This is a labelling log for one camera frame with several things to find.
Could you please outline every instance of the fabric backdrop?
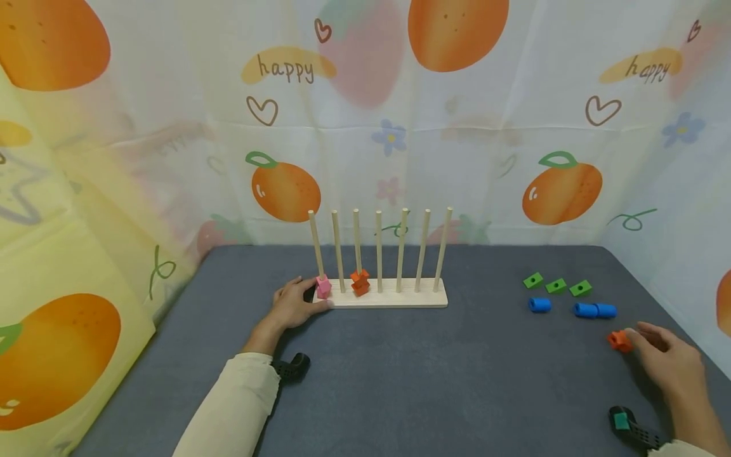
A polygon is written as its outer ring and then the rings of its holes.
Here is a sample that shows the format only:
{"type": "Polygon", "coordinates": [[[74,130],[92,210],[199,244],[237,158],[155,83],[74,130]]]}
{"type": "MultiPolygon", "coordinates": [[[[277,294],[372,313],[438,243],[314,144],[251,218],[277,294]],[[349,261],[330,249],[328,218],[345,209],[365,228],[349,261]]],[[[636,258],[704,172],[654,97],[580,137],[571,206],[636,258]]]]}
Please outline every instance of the fabric backdrop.
{"type": "Polygon", "coordinates": [[[68,453],[205,254],[311,243],[310,209],[323,243],[353,208],[398,243],[403,207],[438,242],[451,205],[450,243],[606,246],[731,374],[730,31],[722,0],[3,1],[0,448],[68,453]]]}

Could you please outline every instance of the wrist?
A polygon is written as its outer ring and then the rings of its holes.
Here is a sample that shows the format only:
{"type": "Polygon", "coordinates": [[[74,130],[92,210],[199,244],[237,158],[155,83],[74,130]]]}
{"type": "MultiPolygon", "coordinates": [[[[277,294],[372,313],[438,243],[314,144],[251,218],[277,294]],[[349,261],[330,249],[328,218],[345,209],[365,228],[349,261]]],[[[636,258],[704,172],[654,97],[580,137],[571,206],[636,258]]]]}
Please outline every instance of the wrist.
{"type": "Polygon", "coordinates": [[[670,391],[665,393],[665,401],[671,412],[688,412],[705,408],[711,404],[705,388],[670,391]]]}
{"type": "Polygon", "coordinates": [[[240,352],[258,352],[260,354],[274,355],[274,351],[284,330],[286,330],[286,327],[279,324],[278,321],[265,317],[251,331],[249,340],[240,352]]]}
{"type": "Polygon", "coordinates": [[[259,321],[253,332],[261,333],[262,335],[276,336],[279,338],[287,326],[283,324],[279,319],[274,317],[272,314],[267,314],[264,319],[259,321]]]}

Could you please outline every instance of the wooden base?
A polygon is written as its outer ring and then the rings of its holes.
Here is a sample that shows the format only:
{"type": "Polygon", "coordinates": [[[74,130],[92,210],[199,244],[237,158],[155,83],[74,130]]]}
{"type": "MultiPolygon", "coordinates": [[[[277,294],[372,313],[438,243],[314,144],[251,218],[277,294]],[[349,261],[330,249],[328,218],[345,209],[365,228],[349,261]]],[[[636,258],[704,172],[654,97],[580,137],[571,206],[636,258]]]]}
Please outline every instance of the wooden base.
{"type": "Polygon", "coordinates": [[[396,278],[383,278],[383,292],[378,292],[376,281],[371,281],[371,289],[365,295],[357,297],[346,281],[347,290],[340,292],[337,279],[330,280],[333,285],[330,300],[335,308],[446,308],[447,291],[444,282],[439,279],[439,291],[433,292],[434,278],[421,278],[419,292],[414,292],[416,278],[401,278],[401,293],[396,292],[396,278]]]}

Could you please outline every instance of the blue flower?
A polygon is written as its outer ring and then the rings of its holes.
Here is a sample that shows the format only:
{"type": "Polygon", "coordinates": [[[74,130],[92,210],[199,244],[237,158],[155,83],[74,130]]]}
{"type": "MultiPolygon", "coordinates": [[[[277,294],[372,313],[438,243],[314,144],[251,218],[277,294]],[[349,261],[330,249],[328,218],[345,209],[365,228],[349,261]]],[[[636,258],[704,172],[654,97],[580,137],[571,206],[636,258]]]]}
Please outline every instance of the blue flower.
{"type": "Polygon", "coordinates": [[[705,121],[702,119],[691,119],[690,113],[687,111],[682,113],[678,117],[678,122],[665,126],[662,130],[662,134],[667,137],[665,141],[665,147],[669,148],[680,138],[685,144],[695,143],[698,139],[698,134],[705,128],[705,121]]]}
{"type": "Polygon", "coordinates": [[[393,126],[388,119],[381,121],[381,131],[373,133],[371,139],[383,145],[383,154],[386,157],[390,157],[394,148],[406,150],[406,129],[400,125],[393,126]]]}

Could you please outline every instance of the left hand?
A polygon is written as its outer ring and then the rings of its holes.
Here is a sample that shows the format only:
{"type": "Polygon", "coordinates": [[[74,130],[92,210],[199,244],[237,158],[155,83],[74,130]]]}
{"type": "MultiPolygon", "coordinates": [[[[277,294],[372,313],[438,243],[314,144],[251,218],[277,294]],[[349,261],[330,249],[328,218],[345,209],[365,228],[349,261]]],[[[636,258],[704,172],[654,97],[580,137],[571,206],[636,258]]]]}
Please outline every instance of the left hand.
{"type": "Polygon", "coordinates": [[[333,302],[329,300],[316,303],[304,301],[303,294],[315,283],[315,278],[302,280],[302,276],[287,282],[281,289],[274,292],[272,309],[264,320],[286,330],[299,327],[311,316],[332,308],[333,302]]]}

